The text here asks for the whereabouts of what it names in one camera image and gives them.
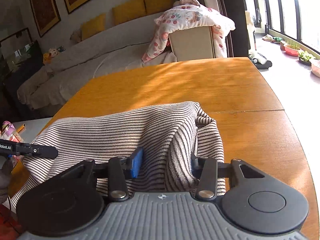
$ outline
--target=white wall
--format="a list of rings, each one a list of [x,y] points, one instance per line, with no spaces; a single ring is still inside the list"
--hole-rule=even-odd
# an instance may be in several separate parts
[[[106,27],[112,27],[114,25],[112,7],[126,1],[128,0],[90,0],[68,15],[64,0],[56,0],[61,22],[50,29],[42,38],[39,37],[29,0],[21,0],[20,10],[24,25],[30,29],[32,38],[39,41],[42,52],[45,52],[50,48],[62,45],[66,48],[71,46],[72,43],[69,39],[72,32],[79,28],[83,22],[101,13],[106,12],[107,14]]]
[[[3,21],[0,24],[0,40],[9,35],[25,28],[20,13],[20,8],[17,5],[12,5],[5,14]],[[29,36],[27,32],[23,32],[18,39],[13,36],[1,43],[1,52],[4,58],[8,57],[16,50],[21,49],[29,43]]]

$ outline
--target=tiled floor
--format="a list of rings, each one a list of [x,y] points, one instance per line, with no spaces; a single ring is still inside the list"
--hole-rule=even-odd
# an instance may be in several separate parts
[[[320,203],[320,78],[311,67],[302,65],[297,57],[280,50],[280,45],[257,37],[257,50],[273,66],[260,70],[282,103],[307,157]]]

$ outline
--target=stuffed toy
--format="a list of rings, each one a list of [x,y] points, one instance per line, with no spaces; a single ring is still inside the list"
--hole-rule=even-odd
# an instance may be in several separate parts
[[[49,49],[49,55],[53,58],[57,56],[59,52],[56,49]]]
[[[61,46],[61,47],[57,48],[57,51],[58,51],[59,53],[65,51],[65,50],[66,50],[66,49],[64,48],[64,46]]]
[[[47,52],[43,54],[43,64],[50,64],[51,63],[51,55]]]

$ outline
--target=green plant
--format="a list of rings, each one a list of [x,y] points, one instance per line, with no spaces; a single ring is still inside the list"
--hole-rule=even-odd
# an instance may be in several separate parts
[[[303,61],[309,61],[312,58],[315,58],[312,54],[308,53],[306,50],[305,51],[299,51],[299,58],[301,58]]]
[[[290,45],[290,48],[291,48],[291,49],[300,50],[299,44],[297,44],[297,43],[295,43],[295,42],[293,42],[293,41],[289,41],[289,42],[287,42],[287,44]]]

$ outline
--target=pink bowl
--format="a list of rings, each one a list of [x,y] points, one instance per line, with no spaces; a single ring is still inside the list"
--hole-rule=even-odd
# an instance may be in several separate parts
[[[290,46],[291,46],[290,44],[286,44],[284,46],[284,50],[285,50],[286,54],[288,54],[290,56],[298,57],[299,56],[299,51],[301,49],[292,49],[292,48],[290,48]]]

